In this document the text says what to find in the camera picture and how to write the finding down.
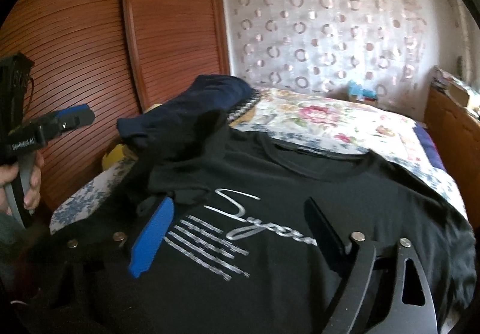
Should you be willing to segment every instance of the finger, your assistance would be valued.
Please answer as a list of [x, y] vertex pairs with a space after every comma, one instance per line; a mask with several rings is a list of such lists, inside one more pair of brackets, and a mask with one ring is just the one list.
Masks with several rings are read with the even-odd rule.
[[35, 158], [35, 165], [37, 165], [39, 168], [42, 168], [44, 163], [45, 163], [45, 160], [43, 159], [42, 153], [40, 151], [37, 151], [37, 157]]
[[38, 207], [40, 204], [40, 192], [35, 192], [35, 195], [33, 196], [32, 200], [30, 202], [25, 203], [25, 208], [26, 209], [35, 209]]
[[37, 189], [30, 189], [23, 197], [23, 206], [25, 208], [32, 207], [37, 196], [40, 196], [40, 192]]
[[0, 186], [4, 186], [12, 182], [18, 174], [18, 165], [3, 165], [0, 166]]
[[32, 169], [32, 175], [30, 176], [30, 186], [32, 188], [37, 188], [42, 182], [42, 171], [40, 171], [38, 166], [34, 166]]
[[8, 210], [7, 196], [5, 195], [5, 189], [0, 188], [0, 213]]

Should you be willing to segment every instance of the blue blanket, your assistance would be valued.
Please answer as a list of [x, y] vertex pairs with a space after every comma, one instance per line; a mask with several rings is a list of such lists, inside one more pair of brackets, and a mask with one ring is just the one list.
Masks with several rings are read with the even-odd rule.
[[253, 89], [242, 79], [225, 75], [200, 75], [190, 87], [165, 104], [138, 117], [118, 119], [117, 129], [125, 143], [139, 150], [147, 137], [163, 135], [174, 125], [185, 123], [212, 110], [227, 112], [250, 97]]
[[417, 135], [420, 144], [425, 150], [425, 154], [427, 155], [427, 158], [430, 161], [431, 165], [445, 172], [445, 166], [443, 166], [442, 159], [440, 158], [434, 141], [431, 140], [428, 132], [425, 131], [425, 129], [419, 124], [415, 125], [413, 131], [415, 132], [415, 135]]

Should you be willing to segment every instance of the wooden slatted door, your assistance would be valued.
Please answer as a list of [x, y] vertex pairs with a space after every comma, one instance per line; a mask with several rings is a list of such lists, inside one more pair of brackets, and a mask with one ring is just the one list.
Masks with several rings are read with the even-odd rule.
[[42, 196], [52, 209], [101, 172], [101, 157], [118, 136], [117, 119], [139, 113], [121, 4], [18, 0], [0, 28], [0, 56], [21, 51], [35, 62], [25, 120], [79, 104], [95, 112], [91, 126], [42, 150]]
[[221, 6], [218, 0], [123, 0], [130, 62], [144, 110], [175, 97], [199, 74], [229, 72]]

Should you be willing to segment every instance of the handle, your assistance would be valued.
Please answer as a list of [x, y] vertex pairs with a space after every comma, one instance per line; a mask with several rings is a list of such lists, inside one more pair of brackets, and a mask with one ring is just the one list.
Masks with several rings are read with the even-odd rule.
[[23, 206], [25, 194], [30, 189], [30, 177], [35, 165], [36, 152], [23, 155], [18, 158], [18, 176], [10, 183], [5, 185], [5, 194], [7, 202], [11, 209], [11, 214], [24, 228], [32, 224], [32, 215], [34, 210], [28, 211]]

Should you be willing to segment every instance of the wooden wardrobe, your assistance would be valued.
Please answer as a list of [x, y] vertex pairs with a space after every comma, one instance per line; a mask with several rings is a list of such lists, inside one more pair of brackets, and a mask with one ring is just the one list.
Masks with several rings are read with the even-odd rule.
[[425, 123], [445, 169], [458, 185], [470, 224], [480, 227], [480, 122], [430, 88]]
[[96, 116], [42, 151], [49, 207], [101, 172], [119, 117], [167, 101], [199, 74], [229, 72], [223, 16], [222, 0], [16, 2], [0, 27], [0, 56], [21, 51], [35, 62], [25, 118], [78, 104]]

